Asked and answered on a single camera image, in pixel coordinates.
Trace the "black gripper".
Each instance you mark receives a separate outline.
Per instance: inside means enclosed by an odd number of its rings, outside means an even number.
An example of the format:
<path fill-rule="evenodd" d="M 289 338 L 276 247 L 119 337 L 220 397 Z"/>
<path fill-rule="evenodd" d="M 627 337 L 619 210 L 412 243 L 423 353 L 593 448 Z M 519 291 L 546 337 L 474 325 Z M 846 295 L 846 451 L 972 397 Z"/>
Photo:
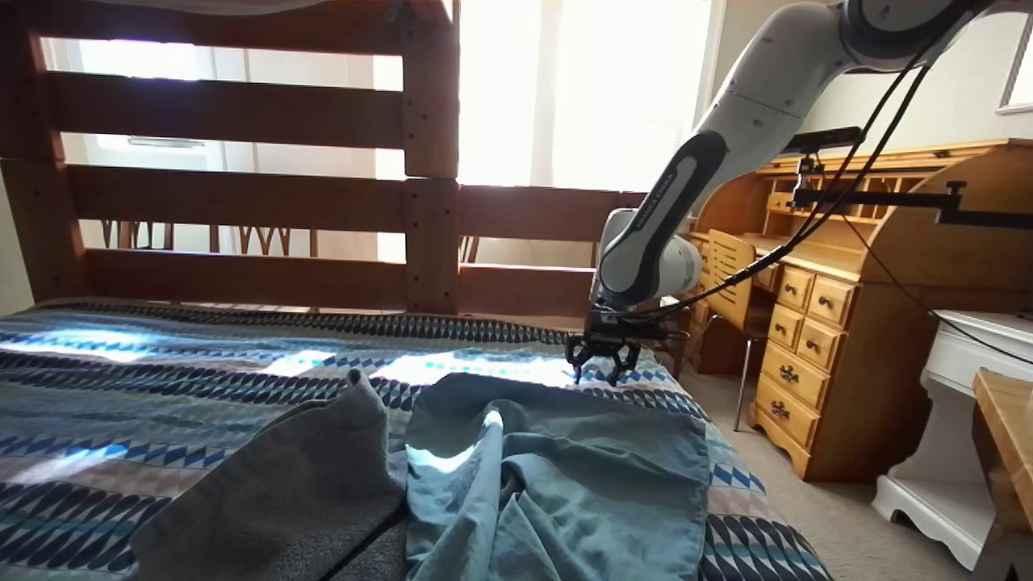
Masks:
<path fill-rule="evenodd" d="M 564 341 L 564 362 L 573 364 L 576 378 L 585 378 L 585 364 L 600 353 L 599 338 L 614 338 L 610 350 L 610 376 L 606 382 L 618 383 L 627 371 L 641 362 L 638 341 L 662 341 L 668 337 L 668 319 L 662 310 L 618 310 L 606 304 L 593 304 L 588 310 L 585 337 L 573 337 Z"/>

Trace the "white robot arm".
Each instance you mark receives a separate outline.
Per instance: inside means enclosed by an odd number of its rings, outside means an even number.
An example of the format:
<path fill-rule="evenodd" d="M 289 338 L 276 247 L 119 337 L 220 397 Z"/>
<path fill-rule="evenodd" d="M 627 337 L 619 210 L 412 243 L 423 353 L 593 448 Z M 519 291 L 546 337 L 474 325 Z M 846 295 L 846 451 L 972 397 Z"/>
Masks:
<path fill-rule="evenodd" d="M 638 207 L 600 231 L 588 323 L 564 341 L 583 371 L 614 362 L 610 383 L 638 369 L 660 328 L 660 302 L 702 281 L 702 256 L 680 236 L 726 180 L 791 147 L 810 107 L 846 70 L 900 73 L 929 66 L 965 24 L 1013 0 L 810 0 L 776 11 L 733 62 L 717 97 Z"/>

